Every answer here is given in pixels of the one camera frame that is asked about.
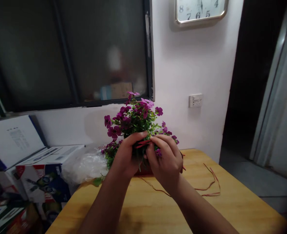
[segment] wall socket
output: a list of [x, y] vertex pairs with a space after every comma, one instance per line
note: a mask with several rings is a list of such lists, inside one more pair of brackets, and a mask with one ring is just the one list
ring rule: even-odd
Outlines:
[[189, 96], [189, 107], [201, 107], [203, 101], [203, 94], [196, 94]]

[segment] red raffia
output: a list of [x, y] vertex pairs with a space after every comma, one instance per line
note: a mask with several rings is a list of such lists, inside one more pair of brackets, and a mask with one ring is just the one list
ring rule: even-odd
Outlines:
[[[220, 196], [220, 184], [219, 184], [219, 180], [217, 179], [217, 176], [215, 175], [213, 169], [210, 167], [210, 169], [204, 164], [204, 166], [209, 170], [209, 172], [213, 175], [214, 177], [214, 181], [210, 183], [210, 185], [207, 187], [207, 188], [195, 188], [195, 190], [199, 190], [199, 191], [207, 191], [217, 180], [218, 182], [218, 186], [219, 186], [219, 192], [214, 192], [214, 193], [209, 193], [209, 194], [203, 194], [201, 195], [202, 197], [215, 197], [215, 196]], [[152, 184], [150, 184], [148, 181], [146, 181], [144, 178], [142, 177], [139, 177], [141, 178], [144, 182], [146, 182], [148, 185], [150, 185], [155, 191], [158, 191], [158, 192], [162, 192], [162, 193], [165, 193], [167, 196], [171, 197], [167, 192], [163, 191], [163, 190], [160, 190], [160, 189], [156, 189], [155, 187], [153, 187]]]
[[141, 141], [141, 142], [138, 142], [138, 144], [140, 144], [139, 146], [136, 146], [135, 148], [136, 149], [139, 149], [147, 144], [149, 144], [151, 142], [151, 140], [145, 140], [145, 141]]

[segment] wooden table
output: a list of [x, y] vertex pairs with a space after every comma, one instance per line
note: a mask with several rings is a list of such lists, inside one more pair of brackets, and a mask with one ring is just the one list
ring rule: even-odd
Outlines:
[[[205, 197], [239, 233], [280, 233], [287, 221], [257, 195], [235, 179], [205, 153], [186, 149], [183, 176], [194, 188], [206, 188], [214, 181], [203, 165], [212, 168], [221, 187], [221, 195]], [[153, 177], [145, 177], [156, 189], [163, 189]], [[82, 184], [47, 233], [76, 233], [92, 205], [99, 188]], [[219, 192], [218, 183], [200, 194]], [[118, 233], [191, 233], [174, 200], [153, 190], [140, 178], [133, 178], [126, 193]]]

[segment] dark window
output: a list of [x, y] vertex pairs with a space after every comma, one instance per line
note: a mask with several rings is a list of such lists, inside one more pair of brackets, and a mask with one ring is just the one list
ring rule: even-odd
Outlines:
[[149, 0], [0, 0], [7, 111], [152, 98]]

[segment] green leaf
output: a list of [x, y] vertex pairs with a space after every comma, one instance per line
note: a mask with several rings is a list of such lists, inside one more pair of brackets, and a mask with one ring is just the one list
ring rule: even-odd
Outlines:
[[99, 178], [95, 178], [92, 182], [92, 185], [94, 185], [95, 187], [99, 187], [99, 185], [101, 185], [103, 179], [101, 177]]

